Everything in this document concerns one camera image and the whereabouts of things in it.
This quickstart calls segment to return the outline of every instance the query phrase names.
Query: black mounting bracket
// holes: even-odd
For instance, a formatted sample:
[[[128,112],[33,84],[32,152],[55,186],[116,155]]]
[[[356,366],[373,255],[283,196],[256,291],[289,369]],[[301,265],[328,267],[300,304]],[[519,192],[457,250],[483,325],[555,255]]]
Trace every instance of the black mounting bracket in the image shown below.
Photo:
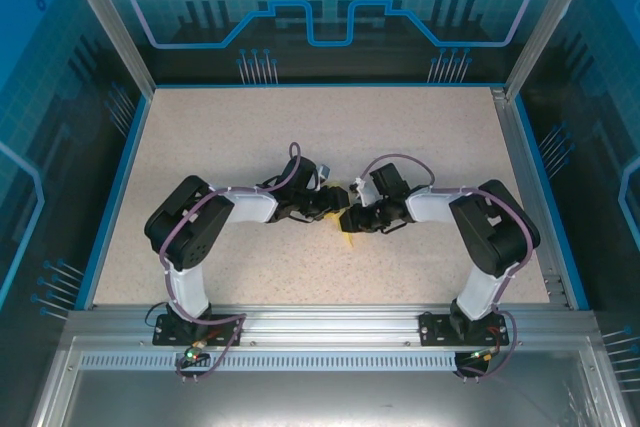
[[[451,325],[449,314],[425,312],[418,317],[420,345],[423,347],[493,347],[497,340],[489,330],[495,327],[500,332],[500,346],[509,345],[509,333],[502,315],[489,313],[472,322],[471,328],[463,338]]]
[[[229,315],[207,315],[203,320],[222,320]],[[156,319],[151,343],[159,346],[190,346],[194,342],[206,339],[209,347],[224,347],[233,335],[239,321],[222,325],[199,325],[177,318],[175,314],[161,314]],[[240,345],[242,332],[236,335],[232,346]]]

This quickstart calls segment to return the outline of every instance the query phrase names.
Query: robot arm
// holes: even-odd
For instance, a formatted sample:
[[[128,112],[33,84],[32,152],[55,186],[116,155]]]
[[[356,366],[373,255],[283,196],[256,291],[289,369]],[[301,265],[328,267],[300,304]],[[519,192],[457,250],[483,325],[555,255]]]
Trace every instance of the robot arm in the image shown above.
[[[451,325],[463,338],[473,330],[474,322],[491,313],[509,269],[525,257],[527,243],[522,229],[504,209],[480,194],[431,187],[410,189],[393,164],[372,171],[371,177],[377,195],[365,181],[356,180],[352,190],[362,203],[341,216],[344,231],[388,234],[409,223],[432,221],[458,226],[473,261],[463,291],[451,304]],[[537,228],[500,181],[490,180],[478,189],[510,207],[526,225],[533,248],[540,244]]]
[[[285,167],[280,176],[270,182],[280,183],[291,173],[295,159]],[[302,215],[304,222],[320,220],[329,212],[348,207],[349,198],[340,187],[322,185],[329,175],[328,167],[317,166],[302,157],[290,181],[272,192],[229,191],[213,197],[180,229],[169,244],[166,257],[170,263],[168,275],[177,303],[193,318],[206,317],[209,299],[204,291],[202,261],[209,254],[220,231],[231,222],[272,223],[292,214]],[[216,190],[201,178],[192,175],[182,181],[164,203],[154,212],[145,225],[145,235],[151,241],[154,252],[159,253],[162,244],[186,213],[205,195]],[[176,315],[189,322],[180,312]]]

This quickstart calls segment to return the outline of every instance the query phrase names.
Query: speckled tabletop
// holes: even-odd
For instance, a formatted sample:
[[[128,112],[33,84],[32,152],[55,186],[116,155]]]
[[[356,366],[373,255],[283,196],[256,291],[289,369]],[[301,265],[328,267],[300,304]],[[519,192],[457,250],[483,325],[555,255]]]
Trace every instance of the speckled tabletop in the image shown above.
[[[436,185],[502,180],[518,196],[488,88],[337,87],[159,89],[95,294],[96,304],[150,304],[167,295],[143,227],[188,175],[254,185],[279,174],[292,140],[345,186],[376,156],[429,164]],[[424,171],[396,162],[414,186]],[[471,260],[454,225],[422,223],[360,234],[351,247],[334,222],[225,226],[205,260],[215,304],[449,303]],[[506,302],[547,302],[537,259]]]

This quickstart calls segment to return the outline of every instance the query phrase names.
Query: purple cable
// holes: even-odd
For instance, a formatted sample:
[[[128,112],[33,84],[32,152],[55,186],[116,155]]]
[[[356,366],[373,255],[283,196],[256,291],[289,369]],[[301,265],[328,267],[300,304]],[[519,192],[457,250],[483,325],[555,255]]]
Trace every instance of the purple cable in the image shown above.
[[[215,362],[215,364],[213,364],[213,366],[209,370],[207,370],[202,375],[200,375],[199,376],[200,378],[209,376],[220,365],[220,363],[224,359],[225,355],[227,354],[227,352],[231,348],[231,345],[233,344],[233,341],[236,339],[236,337],[240,333],[240,331],[242,329],[242,325],[244,324],[244,321],[247,318],[247,315],[246,314],[232,315],[230,317],[226,317],[226,318],[220,319],[220,320],[200,320],[200,319],[198,319],[196,317],[191,316],[178,303],[178,299],[176,298],[175,292],[173,290],[173,286],[171,285],[171,277],[169,275],[170,272],[171,272],[171,265],[169,264],[169,262],[167,261],[167,258],[166,258],[167,248],[169,247],[169,244],[171,244],[171,242],[173,241],[175,236],[178,234],[178,232],[180,232],[180,230],[186,225],[186,223],[189,221],[189,219],[191,219],[191,217],[193,217],[193,215],[196,212],[198,212],[202,208],[203,205],[205,205],[207,202],[209,202],[211,199],[213,199],[217,195],[226,194],[228,192],[262,192],[262,193],[267,193],[267,192],[273,192],[274,190],[278,190],[278,189],[282,188],[284,185],[286,185],[293,178],[294,174],[298,170],[298,167],[300,166],[300,159],[302,157],[302,150],[300,149],[300,144],[298,144],[297,142],[291,142],[291,144],[289,144],[289,157],[293,158],[293,149],[294,148],[296,149],[296,152],[297,152],[296,153],[296,163],[293,166],[293,169],[291,170],[289,175],[287,175],[287,177],[285,177],[285,179],[282,180],[282,182],[280,182],[280,183],[278,183],[278,184],[276,184],[274,186],[267,187],[267,188],[259,188],[259,187],[227,187],[225,189],[218,189],[218,190],[214,190],[214,191],[209,192],[207,195],[202,197],[196,203],[196,205],[194,205],[191,208],[191,210],[189,210],[189,212],[187,212],[187,214],[182,219],[180,219],[180,222],[178,222],[176,224],[176,226],[173,228],[173,230],[171,230],[171,232],[169,233],[169,235],[165,239],[164,243],[160,247],[160,251],[158,252],[158,255],[160,256],[160,263],[164,267],[164,274],[165,274],[165,276],[164,276],[164,284],[165,284],[165,286],[167,288],[167,293],[169,294],[169,298],[171,299],[171,303],[173,305],[173,308],[183,318],[189,320],[190,322],[193,322],[193,323],[196,323],[196,324],[200,324],[200,325],[223,325],[223,324],[228,324],[230,322],[235,322],[236,320],[240,321],[240,323],[238,324],[238,329],[236,331],[234,331],[234,333],[231,336],[229,342],[227,343],[227,346],[222,351],[222,354],[220,355],[218,360]],[[176,373],[178,375],[184,377],[184,374],[182,374],[182,370],[180,369],[181,361],[182,361],[182,359],[176,365]]]
[[[222,361],[224,360],[226,355],[229,353],[229,350],[231,349],[231,346],[233,345],[233,342],[236,340],[236,338],[238,337],[238,335],[242,331],[242,326],[244,325],[244,321],[245,320],[246,320],[246,316],[243,317],[242,319],[240,319],[240,322],[238,323],[238,325],[236,327],[236,330],[234,330],[233,334],[231,335],[231,338],[229,339],[229,342],[227,342],[227,345],[224,347],[224,350],[220,354],[220,357],[218,357],[218,359],[214,362],[214,364],[208,370],[204,371],[202,374],[193,376],[193,380],[195,382],[197,382],[199,379],[206,379],[218,367],[220,367],[220,364],[222,363]],[[180,368],[180,366],[182,365],[183,361],[184,361],[184,357],[182,357],[180,360],[178,360],[178,363],[176,364],[176,374],[178,374],[180,377],[182,377],[184,379],[184,378],[186,378],[186,376],[182,373],[182,369]]]
[[[234,322],[234,321],[239,320],[241,318],[244,318],[246,316],[244,314],[240,314],[240,315],[234,315],[234,316],[227,317],[225,319],[220,319],[220,320],[200,320],[200,319],[197,319],[196,317],[192,317],[191,315],[189,315],[189,313],[187,311],[185,311],[182,308],[182,306],[178,303],[178,301],[176,299],[176,296],[175,296],[175,292],[173,291],[173,286],[171,285],[171,277],[169,276],[169,273],[171,271],[171,266],[169,265],[169,262],[167,261],[167,258],[166,258],[167,248],[169,247],[169,244],[171,244],[171,242],[173,241],[175,236],[186,225],[186,223],[189,222],[189,219],[191,219],[191,217],[193,217],[193,215],[196,212],[198,212],[202,208],[203,205],[205,205],[207,202],[209,202],[215,196],[226,194],[228,192],[262,192],[262,193],[267,193],[267,192],[273,192],[274,190],[278,190],[278,189],[282,188],[284,185],[286,185],[287,182],[289,182],[292,179],[292,177],[294,176],[294,174],[298,170],[298,166],[300,165],[300,158],[301,158],[301,153],[302,152],[301,152],[301,149],[300,149],[300,145],[297,142],[292,142],[289,145],[289,155],[293,158],[293,148],[294,147],[297,150],[296,163],[293,166],[293,169],[291,170],[289,175],[287,175],[287,177],[282,182],[280,182],[280,183],[278,183],[278,184],[276,184],[276,185],[274,185],[272,187],[267,187],[267,188],[264,188],[264,189],[263,188],[259,188],[259,187],[227,187],[225,189],[218,189],[218,190],[211,191],[207,195],[202,197],[196,203],[196,205],[194,205],[191,208],[191,210],[189,210],[189,212],[187,212],[187,214],[184,217],[182,217],[182,219],[180,219],[180,222],[178,222],[176,224],[176,226],[173,228],[173,230],[169,233],[169,235],[165,239],[165,241],[162,244],[162,246],[160,247],[160,251],[158,253],[158,255],[160,256],[160,263],[164,267],[164,273],[165,273],[164,283],[165,283],[165,285],[167,287],[167,292],[169,293],[169,298],[172,301],[173,307],[185,319],[189,320],[190,322],[193,322],[193,323],[196,323],[196,324],[200,324],[200,325],[222,325],[222,324],[226,324],[226,323],[229,323],[229,322]]]
[[[522,220],[520,216],[516,213],[516,211],[513,210],[511,207],[509,207],[503,200],[500,200],[495,195],[490,194],[489,192],[485,192],[484,190],[480,190],[475,187],[460,187],[457,189],[455,188],[432,189],[431,191],[439,194],[468,193],[468,194],[481,195],[486,199],[489,199],[492,203],[496,204],[498,207],[504,210],[507,214],[509,214],[509,217],[511,217],[515,221],[515,223],[518,224],[518,227],[520,227],[520,230],[522,230],[522,235],[524,235],[524,240],[527,244],[527,253],[517,265],[507,270],[506,272],[507,278],[502,283],[502,285],[498,288],[496,295],[493,297],[492,304],[493,304],[493,311],[495,312],[497,309],[497,303],[500,301],[502,294],[504,294],[504,291],[509,285],[509,281],[513,278],[516,272],[518,272],[525,265],[527,265],[527,262],[531,260],[531,256],[533,255],[533,238],[531,237],[531,233],[529,232],[527,225],[524,223],[524,220]]]
[[[374,165],[376,165],[378,162],[380,162],[381,160],[384,159],[391,159],[391,158],[397,158],[397,159],[406,159],[406,160],[410,160],[411,162],[415,162],[416,164],[418,164],[420,167],[422,167],[424,170],[426,170],[427,172],[429,172],[429,176],[431,177],[431,181],[428,184],[428,187],[431,187],[433,184],[436,183],[436,174],[433,173],[433,170],[431,170],[429,168],[429,166],[427,164],[425,164],[424,162],[422,162],[419,159],[416,159],[415,157],[412,157],[410,155],[407,154],[385,154],[385,155],[381,155],[380,157],[376,157],[375,159],[373,159],[373,161],[367,166],[366,169],[364,169],[364,172],[362,172],[362,175],[360,176],[361,179],[364,179],[364,177],[369,173],[369,171],[371,170],[371,167],[373,167]]]
[[[531,256],[533,255],[533,238],[531,237],[531,233],[529,232],[527,225],[524,223],[524,220],[522,220],[522,218],[516,213],[516,211],[513,210],[511,207],[509,207],[504,201],[500,200],[498,197],[490,194],[489,192],[485,192],[484,190],[476,189],[473,187],[461,187],[459,189],[453,189],[453,188],[432,189],[432,192],[443,193],[443,194],[454,194],[458,192],[470,193],[470,194],[478,194],[489,199],[492,203],[502,208],[507,214],[509,214],[511,218],[513,218],[516,224],[518,224],[518,227],[520,227],[520,229],[522,230],[522,234],[524,235],[524,239],[527,244],[527,253],[517,265],[507,270],[506,272],[507,278],[502,283],[502,285],[498,288],[496,295],[493,297],[493,300],[491,301],[491,310],[495,314],[498,314],[498,315],[504,314],[507,317],[509,317],[509,320],[511,321],[511,325],[513,326],[513,339],[511,341],[511,347],[509,347],[509,351],[507,352],[507,356],[502,361],[502,363],[498,365],[498,367],[496,367],[494,370],[492,370],[491,372],[483,376],[484,378],[490,378],[495,373],[500,372],[507,365],[507,363],[513,356],[513,353],[516,349],[516,345],[518,342],[518,327],[516,325],[516,319],[511,314],[511,312],[508,312],[506,310],[499,310],[498,302],[500,302],[500,298],[502,297],[502,294],[504,294],[504,291],[506,290],[507,285],[509,285],[509,281],[513,278],[513,275],[516,272],[518,272],[520,269],[522,269],[527,264],[527,262],[529,262],[529,260],[531,259]]]

